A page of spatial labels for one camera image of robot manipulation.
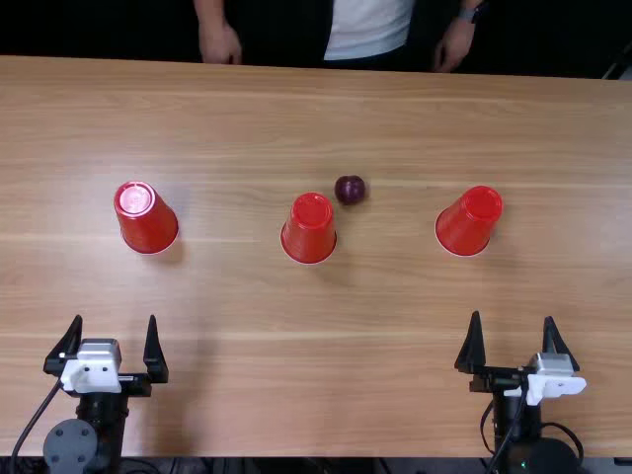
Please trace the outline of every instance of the wristwatch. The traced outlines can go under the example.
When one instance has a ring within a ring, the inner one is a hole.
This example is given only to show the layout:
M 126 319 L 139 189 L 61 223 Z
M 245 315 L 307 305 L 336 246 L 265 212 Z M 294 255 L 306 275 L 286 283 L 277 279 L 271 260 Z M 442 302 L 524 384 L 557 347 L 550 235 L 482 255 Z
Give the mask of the wristwatch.
M 458 12 L 457 18 L 475 24 L 485 14 L 489 6 L 490 0 L 483 0 L 483 2 L 481 2 L 475 8 L 461 8 L 461 10 Z

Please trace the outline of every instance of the cable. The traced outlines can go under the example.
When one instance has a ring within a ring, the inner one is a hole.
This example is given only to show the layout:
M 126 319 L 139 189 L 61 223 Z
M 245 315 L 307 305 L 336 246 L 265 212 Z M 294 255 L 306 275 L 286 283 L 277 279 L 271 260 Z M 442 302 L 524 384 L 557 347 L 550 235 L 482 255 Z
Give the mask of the cable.
M 179 457 L 174 457 L 174 462 L 171 464 L 171 469 L 169 469 L 169 474 L 174 474 L 175 469 L 176 469 L 176 464 L 178 464 L 178 461 L 180 461 Z
M 571 429 L 566 428 L 564 425 L 560 425 L 559 423 L 554 423 L 554 422 L 543 423 L 542 425 L 540 425 L 540 427 L 542 428 L 554 427 L 566 433 L 566 435 L 575 444 L 575 448 L 577 449 L 577 453 L 578 453 L 578 459 L 580 460 L 580 465 L 582 465 L 582 463 L 584 462 L 584 445 L 582 444 L 580 439 L 577 437 L 577 435 L 571 431 Z
M 481 417 L 481 424 L 479 426 L 479 429 L 481 430 L 481 438 L 483 439 L 483 444 L 485 444 L 485 448 L 490 451 L 490 454 L 494 455 L 494 451 L 490 448 L 490 445 L 487 443 L 487 440 L 485 439 L 485 422 L 487 422 L 487 417 L 490 416 L 490 412 L 492 411 L 492 408 L 494 408 L 494 401 L 492 400 L 490 402 L 490 404 L 487 406 L 487 408 L 485 409 L 485 411 L 483 412 L 483 416 Z
M 510 441 L 510 437 L 512 437 L 512 432 L 514 431 L 515 427 L 517 426 L 518 421 L 522 417 L 522 412 L 524 411 L 524 405 L 526 403 L 527 384 L 522 383 L 522 386 L 520 388 L 522 389 L 522 394 L 520 395 L 520 403 L 517 406 L 517 409 L 515 410 L 515 415 L 513 416 L 512 425 L 505 433 L 505 437 L 503 438 L 501 445 L 496 451 L 496 454 L 494 454 L 494 457 L 492 457 L 492 460 L 487 466 L 487 471 L 485 471 L 485 474 L 492 474 L 492 472 L 494 471 L 494 467 L 496 466 L 496 463 L 498 462 L 498 460 L 501 457 L 501 454 L 503 454 L 503 451 L 507 447 L 507 444 Z
M 386 464 L 386 459 L 384 459 L 383 457 L 379 458 L 379 465 L 382 466 L 382 470 L 384 471 L 384 474 L 392 474 L 391 468 L 388 467 L 388 464 Z
M 57 394 L 59 388 L 61 388 L 61 380 L 57 380 L 55 382 L 55 384 L 50 389 L 50 392 L 48 392 L 48 395 L 46 395 L 46 398 L 43 399 L 43 402 L 41 402 L 41 405 L 39 405 L 39 408 L 33 414 L 31 420 L 27 423 L 27 426 L 22 431 L 22 434 L 20 434 L 18 442 L 16 442 L 16 446 L 13 448 L 13 452 L 11 453 L 11 463 L 9 464 L 10 474 L 17 474 L 16 466 L 18 464 L 18 452 L 20 452 L 20 448 L 22 447 L 22 444 L 24 444 L 25 439 L 40 419 L 41 414 L 44 412 L 50 401 Z
M 151 470 L 154 471 L 156 474 L 160 474 L 160 469 L 158 469 L 156 466 L 154 466 L 151 462 L 145 461 L 143 459 L 135 459 L 133 457 L 124 457 L 123 459 L 120 460 L 120 462 L 137 462 L 138 464 L 143 464 L 147 467 L 151 467 Z

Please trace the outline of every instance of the wood grain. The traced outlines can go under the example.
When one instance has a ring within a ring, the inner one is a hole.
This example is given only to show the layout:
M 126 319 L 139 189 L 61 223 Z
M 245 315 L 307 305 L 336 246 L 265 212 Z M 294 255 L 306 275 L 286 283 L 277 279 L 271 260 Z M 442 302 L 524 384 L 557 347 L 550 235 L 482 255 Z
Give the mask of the wood grain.
M 452 368 L 479 309 L 494 364 L 554 316 L 589 386 L 545 419 L 630 455 L 631 104 L 600 81 L 0 58 L 0 451 L 75 314 L 134 370 L 154 313 L 171 380 L 131 401 L 126 454 L 483 455 L 488 398 Z M 370 199 L 336 205 L 330 260 L 293 263 L 293 199 L 343 174 Z M 130 179 L 176 210 L 171 252 L 121 242 Z M 435 218 L 476 184 L 506 212 L 454 258 Z M 57 396 L 23 453 L 75 406 Z

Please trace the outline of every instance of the red plastic cup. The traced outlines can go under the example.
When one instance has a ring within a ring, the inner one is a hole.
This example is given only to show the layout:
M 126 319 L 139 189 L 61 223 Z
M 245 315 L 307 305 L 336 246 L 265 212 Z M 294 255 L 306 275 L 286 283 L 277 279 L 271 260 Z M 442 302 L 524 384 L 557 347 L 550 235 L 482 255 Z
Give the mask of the red plastic cup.
M 301 264 L 317 264 L 336 247 L 334 208 L 318 193 L 299 196 L 280 231 L 285 252 Z
M 130 181 L 118 188 L 115 210 L 125 243 L 141 254 L 156 254 L 178 235 L 178 219 L 147 183 Z
M 487 247 L 502 213 L 501 195 L 487 186 L 477 186 L 439 215 L 434 225 L 436 238 L 454 255 L 476 255 Z

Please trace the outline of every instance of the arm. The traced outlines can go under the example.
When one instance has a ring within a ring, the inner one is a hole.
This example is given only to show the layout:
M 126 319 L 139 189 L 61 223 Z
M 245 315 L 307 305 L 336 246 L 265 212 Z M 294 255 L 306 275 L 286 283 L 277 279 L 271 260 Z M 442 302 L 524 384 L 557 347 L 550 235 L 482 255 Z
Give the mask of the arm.
M 471 12 L 483 0 L 462 0 L 461 12 Z M 459 15 L 445 31 L 434 51 L 434 72 L 450 72 L 465 58 L 472 46 L 476 25 Z
M 240 64 L 241 44 L 224 17 L 224 0 L 194 0 L 204 62 Z

